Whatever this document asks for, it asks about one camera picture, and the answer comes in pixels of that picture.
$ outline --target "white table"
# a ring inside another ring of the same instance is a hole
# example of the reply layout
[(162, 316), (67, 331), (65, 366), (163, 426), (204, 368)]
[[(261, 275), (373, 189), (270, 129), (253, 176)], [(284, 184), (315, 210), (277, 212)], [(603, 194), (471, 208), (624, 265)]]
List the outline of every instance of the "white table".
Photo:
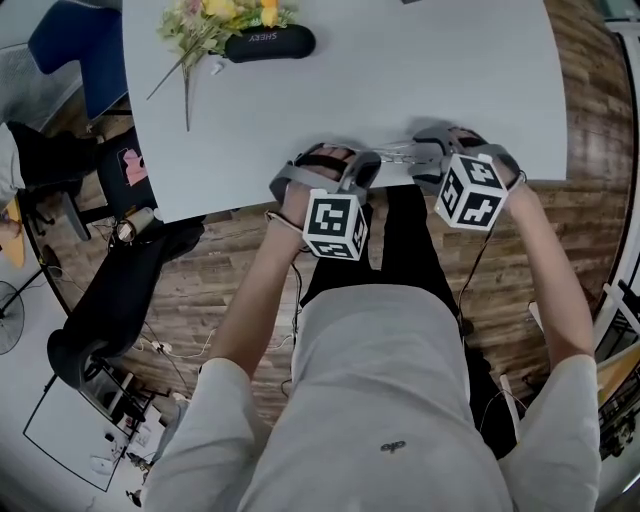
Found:
[[(142, 153), (166, 221), (272, 201), (268, 184), (312, 143), (380, 145), (448, 120), (506, 146), (530, 178), (566, 177), (558, 52), (542, 0), (299, 0), (316, 52), (182, 73), (158, 35), (171, 0), (127, 0), (124, 46)], [(376, 185), (410, 182), (385, 166)]]

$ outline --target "black chair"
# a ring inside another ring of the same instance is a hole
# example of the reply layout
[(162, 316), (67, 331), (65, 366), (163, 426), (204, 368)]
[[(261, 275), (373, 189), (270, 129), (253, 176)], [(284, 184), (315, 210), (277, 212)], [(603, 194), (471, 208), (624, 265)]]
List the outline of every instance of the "black chair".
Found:
[[(106, 206), (81, 211), (76, 204), (75, 195), (62, 192), (64, 212), (81, 240), (91, 239), (87, 225), (92, 222), (109, 217), (115, 217), (119, 221), (134, 210), (157, 207), (148, 178), (133, 186), (129, 185), (126, 177), (127, 163), (124, 160), (127, 151), (135, 151), (138, 156), (142, 155), (135, 128), (109, 139), (96, 149), (98, 178), (107, 199)], [(161, 222), (154, 221), (147, 229), (154, 230), (160, 225), (162, 225)]]
[(136, 343), (163, 264), (198, 244), (203, 219), (162, 225), (109, 252), (64, 327), (49, 337), (49, 363), (58, 377), (82, 389), (92, 362), (122, 356)]

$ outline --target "cable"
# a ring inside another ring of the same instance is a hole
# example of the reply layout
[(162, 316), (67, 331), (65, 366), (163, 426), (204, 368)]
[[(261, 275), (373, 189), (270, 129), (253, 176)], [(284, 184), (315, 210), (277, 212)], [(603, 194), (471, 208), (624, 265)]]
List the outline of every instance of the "cable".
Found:
[(140, 336), (145, 341), (149, 342), (149, 344), (151, 344), (151, 346), (153, 347), (153, 342), (149, 338), (147, 338), (144, 334), (140, 333), (138, 336)]
[(78, 290), (80, 290), (82, 293), (85, 293), (85, 290), (83, 290), (82, 288), (80, 288), (78, 286), (78, 284), (73, 280), (73, 277), (71, 277), (71, 274), (69, 274), (69, 272), (67, 272), (65, 269), (63, 269), (62, 267), (57, 267), (56, 265), (47, 265), (46, 266), (47, 269), (49, 268), (57, 268), (58, 270), (60, 270), (61, 272), (64, 272), (64, 274), (69, 278), (69, 281), (61, 281), (61, 280), (56, 280), (59, 282), (63, 282), (63, 283), (71, 283), (73, 284), (73, 286), (75, 286)]
[(147, 457), (151, 457), (151, 455), (155, 455), (157, 453), (157, 450), (155, 452), (151, 452), (147, 455), (145, 455), (144, 457), (140, 457), (142, 460), (147, 460)]
[(204, 351), (207, 349), (207, 347), (209, 347), (209, 340), (211, 339), (211, 336), (213, 336), (213, 333), (216, 332), (218, 328), (214, 327), (213, 329), (211, 329), (211, 332), (209, 333), (209, 337), (207, 338), (207, 341), (204, 342), (204, 345), (202, 346), (202, 350), (200, 351), (199, 354), (194, 354), (192, 356), (176, 356), (174, 354), (167, 354), (167, 356), (169, 357), (174, 357), (176, 359), (195, 359), (197, 357), (202, 356), (202, 354), (204, 354)]
[(458, 294), (458, 302), (456, 303), (456, 305), (458, 306), (458, 317), (459, 317), (460, 329), (462, 329), (462, 324), (464, 323), (464, 314), (462, 313), (462, 295), (464, 294), (464, 292), (466, 291), (467, 287), (469, 286), (469, 283), (471, 283), (471, 279), (473, 279), (473, 275), (475, 274), (476, 269), (478, 268), (478, 265), (480, 264), (480, 260), (482, 259), (482, 255), (484, 254), (484, 251), (487, 248), (487, 245), (489, 245), (489, 241), (491, 240), (492, 236), (493, 236), (493, 228), (491, 228), (489, 233), (487, 233), (487, 238), (485, 238), (484, 243), (482, 244), (482, 247), (480, 248), (480, 252), (478, 253), (478, 256), (476, 257), (476, 261), (473, 263), (473, 267), (471, 268), (471, 272), (469, 273), (469, 277), (467, 278), (466, 282), (464, 283), (464, 285), (460, 289), (460, 293)]
[[(63, 281), (63, 280), (58, 280), (56, 279), (56, 282), (61, 282), (61, 283), (69, 283), (70, 281)], [(45, 279), (44, 283), (40, 283), (40, 284), (32, 284), (31, 286), (27, 286), (24, 290), (24, 292), (26, 292), (27, 290), (31, 290), (31, 288), (42, 288), (45, 284), (49, 284), (49, 281), (47, 281)]]
[(283, 394), (284, 396), (286, 396), (287, 398), (289, 398), (289, 395), (287, 395), (287, 393), (285, 392), (285, 390), (284, 390), (284, 385), (285, 385), (285, 384), (287, 384), (287, 383), (289, 383), (289, 382), (293, 382), (293, 379), (283, 380), (283, 381), (282, 381), (282, 384), (280, 384), (280, 391), (282, 391), (282, 394)]
[[(516, 179), (516, 181), (511, 185), (511, 187), (509, 187), (508, 193), (511, 194), (514, 190), (516, 190), (520, 185), (527, 183), (528, 179), (527, 179), (527, 174), (524, 171), (520, 171), (520, 173), (518, 174), (518, 178)], [(458, 306), (458, 317), (459, 317), (459, 327), (460, 327), (460, 331), (462, 332), (462, 327), (463, 327), (463, 322), (464, 322), (464, 314), (462, 312), (462, 295), (464, 294), (464, 292), (466, 291), (467, 287), (469, 286), (469, 284), (471, 283), (471, 279), (473, 279), (473, 275), (475, 274), (478, 265), (480, 264), (480, 260), (482, 260), (482, 256), (484, 255), (484, 251), (487, 248), (487, 246), (489, 245), (489, 242), (491, 241), (491, 237), (493, 236), (493, 230), (495, 228), (495, 225), (489, 230), (489, 233), (487, 233), (487, 238), (485, 238), (484, 243), (482, 244), (482, 247), (480, 248), (480, 252), (478, 253), (478, 256), (476, 257), (475, 262), (473, 263), (473, 267), (471, 268), (471, 272), (469, 273), (469, 277), (467, 278), (467, 281), (464, 283), (464, 286), (462, 287), (462, 289), (460, 290), (460, 293), (458, 295), (458, 302), (456, 303), (456, 305)]]
[(158, 350), (158, 352), (160, 352), (164, 357), (166, 357), (167, 361), (169, 361), (171, 363), (171, 366), (173, 366), (173, 369), (176, 371), (176, 373), (180, 377), (180, 380), (184, 384), (184, 389), (187, 391), (188, 394), (193, 396), (193, 393), (191, 393), (191, 390), (189, 389), (189, 386), (187, 386), (187, 381), (184, 380), (184, 377), (182, 376), (182, 373), (180, 372), (180, 370), (178, 370), (178, 367), (176, 366), (176, 363), (174, 363), (171, 360), (171, 358), (167, 355), (167, 353), (162, 349), (162, 346), (160, 346), (160, 349)]
[(298, 341), (298, 315), (300, 314), (300, 296), (302, 295), (302, 276), (300, 275), (300, 271), (298, 270), (295, 262), (293, 261), (291, 262), (291, 268), (293, 269), (293, 272), (296, 275), (296, 309), (293, 313), (293, 320), (291, 321), (291, 327), (293, 328), (293, 332), (292, 332), (293, 346), (295, 348), (296, 343)]
[(277, 347), (274, 347), (272, 349), (267, 350), (267, 354), (269, 354), (271, 352), (277, 352), (278, 350), (280, 350), (282, 347), (284, 347), (287, 344), (287, 341), (289, 341), (292, 338), (293, 338), (293, 334), (289, 334), (288, 336), (285, 337), (285, 339), (282, 340), (282, 343), (280, 343), (280, 345), (278, 345)]
[(478, 430), (479, 430), (479, 432), (480, 432), (481, 434), (482, 434), (482, 427), (484, 426), (484, 420), (485, 420), (485, 418), (486, 418), (486, 416), (487, 416), (487, 411), (489, 410), (489, 406), (491, 405), (491, 402), (493, 402), (496, 398), (498, 398), (498, 397), (499, 397), (500, 395), (502, 395), (503, 393), (506, 393), (507, 395), (511, 395), (511, 397), (512, 397), (514, 400), (516, 400), (516, 401), (517, 401), (517, 402), (518, 402), (522, 407), (524, 407), (524, 410), (525, 410), (525, 411), (527, 411), (527, 410), (529, 409), (529, 408), (528, 408), (526, 405), (524, 405), (524, 404), (520, 401), (520, 399), (519, 399), (517, 396), (515, 396), (513, 393), (509, 393), (506, 389), (503, 389), (503, 390), (501, 390), (501, 391), (498, 391), (498, 392), (496, 393), (496, 395), (495, 395), (491, 400), (489, 400), (489, 403), (487, 404), (487, 406), (486, 406), (486, 407), (485, 407), (485, 409), (484, 409), (484, 414), (482, 415), (482, 421), (480, 422), (480, 428), (478, 429)]
[(153, 337), (156, 339), (156, 341), (158, 343), (160, 343), (162, 345), (162, 343), (160, 342), (160, 338), (158, 338), (158, 335), (154, 332), (154, 330), (151, 328), (151, 326), (149, 325), (149, 322), (147, 322), (146, 320), (144, 321), (144, 325), (147, 326), (147, 328), (151, 331), (151, 334), (153, 335)]
[(289, 219), (287, 219), (284, 215), (282, 215), (280, 213), (272, 212), (271, 210), (267, 210), (264, 215), (265, 215), (265, 217), (267, 219), (267, 222), (270, 222), (272, 220), (277, 220), (278, 222), (280, 222), (284, 226), (287, 226), (289, 229), (293, 229), (296, 233), (302, 235), (302, 228), (299, 227), (299, 226), (296, 226), (293, 222), (291, 222)]
[(135, 350), (136, 352), (144, 352), (144, 341), (146, 341), (147, 343), (151, 343), (147, 338), (145, 338), (142, 334), (140, 335), (140, 346), (142, 348), (136, 348), (135, 346), (131, 346), (131, 348), (133, 350)]
[[(110, 225), (98, 224), (96, 222), (91, 223), (91, 225), (97, 229), (98, 233), (100, 233), (100, 236), (102, 237), (102, 239), (105, 242), (107, 242), (107, 254), (111, 251), (111, 242), (113, 240), (115, 228), (117, 224), (115, 217), (109, 217), (109, 222), (110, 222)], [(107, 228), (109, 230), (109, 238), (106, 238), (102, 233), (102, 231), (100, 231), (98, 228)]]

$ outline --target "person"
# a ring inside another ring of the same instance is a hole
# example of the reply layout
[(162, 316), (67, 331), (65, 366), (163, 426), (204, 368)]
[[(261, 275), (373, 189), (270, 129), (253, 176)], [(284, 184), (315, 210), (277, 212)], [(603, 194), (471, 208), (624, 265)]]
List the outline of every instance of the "person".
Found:
[[(0, 211), (20, 189), (84, 178), (95, 170), (95, 148), (103, 140), (78, 139), (70, 132), (48, 138), (21, 123), (1, 123)], [(18, 236), (20, 229), (18, 222), (1, 216), (0, 245)]]
[[(329, 147), (315, 154), (353, 157)], [(507, 184), (516, 181), (495, 162)], [(336, 178), (329, 168), (309, 169)], [(552, 371), (520, 423), (518, 445), (500, 460), (470, 405), (473, 363), (465, 360), (421, 190), (387, 195), (380, 272), (366, 252), (359, 262), (318, 262), (302, 301), (289, 403), (273, 429), (256, 411), (251, 380), (303, 242), (284, 223), (269, 223), (191, 406), (147, 479), (144, 510), (594, 509), (600, 458), (591, 315), (536, 194), (526, 184), (514, 188), (506, 211), (526, 248)], [(308, 200), (309, 190), (291, 183), (280, 214), (302, 226)], [(491, 417), (497, 405), (487, 404), (482, 412)]]

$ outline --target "hand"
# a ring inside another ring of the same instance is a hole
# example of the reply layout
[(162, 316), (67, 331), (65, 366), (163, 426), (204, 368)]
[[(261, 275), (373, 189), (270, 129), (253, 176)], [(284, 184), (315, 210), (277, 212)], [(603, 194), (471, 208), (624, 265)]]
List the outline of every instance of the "hand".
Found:
[[(458, 142), (460, 142), (461, 139), (482, 140), (476, 133), (465, 130), (464, 128), (452, 128), (450, 132), (458, 140)], [(504, 183), (507, 188), (515, 184), (519, 177), (518, 174), (513, 172), (511, 168), (509, 168), (500, 158), (493, 158), (493, 166), (502, 179), (502, 183)], [(520, 184), (517, 189), (513, 190), (509, 194), (504, 207), (513, 217), (514, 210), (519, 210), (520, 204), (529, 200), (531, 195), (535, 196), (535, 193), (529, 187), (527, 187), (526, 184)]]
[[(338, 160), (343, 160), (347, 162), (347, 164), (350, 164), (355, 158), (355, 155), (346, 149), (332, 147), (320, 148), (311, 154), (330, 156)], [(303, 166), (303, 168), (321, 174), (334, 181), (338, 181), (341, 177), (339, 172), (328, 169), (327, 167), (311, 165)], [(280, 209), (280, 213), (284, 215), (289, 222), (292, 222), (300, 228), (304, 227), (304, 221), (307, 218), (310, 192), (311, 189), (308, 186), (292, 181), (287, 187), (284, 204)]]
[(22, 226), (19, 222), (11, 219), (0, 219), (0, 246), (16, 238)]

